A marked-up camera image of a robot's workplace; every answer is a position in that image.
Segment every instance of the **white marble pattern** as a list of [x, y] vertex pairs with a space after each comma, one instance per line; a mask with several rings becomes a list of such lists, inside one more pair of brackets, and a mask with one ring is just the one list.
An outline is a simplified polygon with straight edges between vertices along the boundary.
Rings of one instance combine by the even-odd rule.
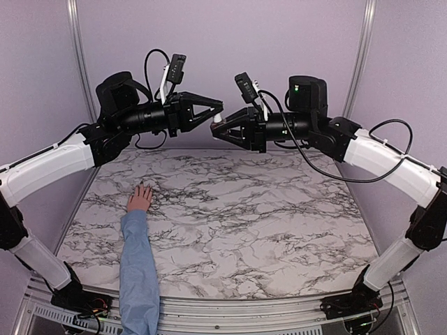
[[[329, 158], [309, 157], [338, 173]], [[376, 257], [346, 185], [296, 153], [125, 150], [101, 168], [59, 252], [84, 284], [118, 290], [120, 218], [141, 180], [154, 188], [147, 222], [163, 296], [343, 290]]]

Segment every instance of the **blue sleeve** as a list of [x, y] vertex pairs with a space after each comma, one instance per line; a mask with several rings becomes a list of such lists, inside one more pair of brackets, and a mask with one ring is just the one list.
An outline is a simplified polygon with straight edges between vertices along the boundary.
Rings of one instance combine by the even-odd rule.
[[122, 335], [156, 335], [160, 292], [147, 238], [146, 212], [134, 210], [121, 221], [124, 248], [119, 269]]

